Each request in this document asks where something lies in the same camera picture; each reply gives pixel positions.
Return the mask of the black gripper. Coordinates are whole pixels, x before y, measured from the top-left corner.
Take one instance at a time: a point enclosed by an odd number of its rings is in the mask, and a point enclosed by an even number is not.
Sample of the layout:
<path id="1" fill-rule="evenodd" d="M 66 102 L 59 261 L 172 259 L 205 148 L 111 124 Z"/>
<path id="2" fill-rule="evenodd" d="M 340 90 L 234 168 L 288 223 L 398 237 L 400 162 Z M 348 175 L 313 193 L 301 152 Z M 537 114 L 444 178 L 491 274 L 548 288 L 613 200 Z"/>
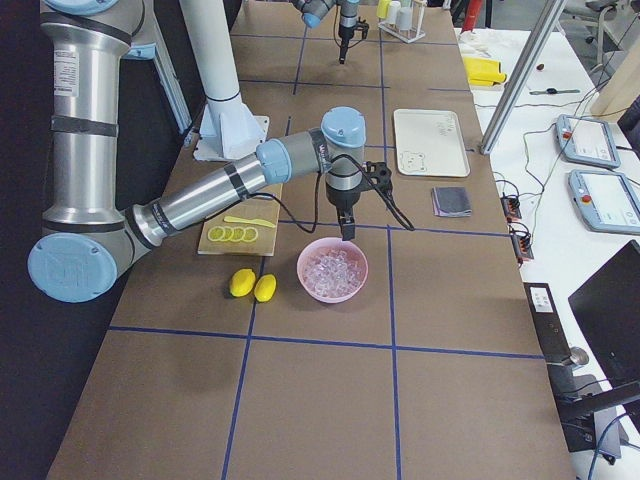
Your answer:
<path id="1" fill-rule="evenodd" d="M 356 16 L 352 13 L 341 13 L 339 15 L 339 38 L 340 51 L 339 63 L 344 64 L 349 50 L 349 43 L 354 36 L 356 27 Z"/>
<path id="2" fill-rule="evenodd" d="M 357 189 L 337 190 L 333 187 L 327 187 L 326 196 L 336 208 L 341 237 L 354 239 L 356 224 L 352 215 L 354 206 L 360 199 L 360 192 Z"/>

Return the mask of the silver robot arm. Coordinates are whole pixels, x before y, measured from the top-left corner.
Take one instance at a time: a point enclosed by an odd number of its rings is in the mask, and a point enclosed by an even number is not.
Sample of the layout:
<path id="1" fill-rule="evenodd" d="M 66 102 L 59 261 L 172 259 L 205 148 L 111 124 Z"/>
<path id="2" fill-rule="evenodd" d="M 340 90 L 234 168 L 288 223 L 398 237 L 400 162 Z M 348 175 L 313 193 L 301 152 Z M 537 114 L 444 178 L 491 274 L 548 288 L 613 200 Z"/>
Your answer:
<path id="1" fill-rule="evenodd" d="M 115 204 L 121 60 L 156 38 L 149 1 L 44 1 L 40 25 L 54 51 L 51 118 L 54 200 L 28 271 L 48 296 L 70 303 L 107 292 L 164 239 L 245 201 L 264 187 L 316 174 L 339 215 L 341 234 L 355 234 L 366 141 L 363 115 L 335 107 L 319 127 L 277 139 L 240 94 L 225 7 L 184 1 L 181 11 L 207 98 L 205 142 L 222 166 L 147 205 Z"/>
<path id="2" fill-rule="evenodd" d="M 327 14 L 338 8 L 339 63 L 344 64 L 349 51 L 350 42 L 357 30 L 368 27 L 358 17 L 358 1 L 351 0 L 291 0 L 290 3 L 301 13 L 304 24 L 316 28 Z"/>

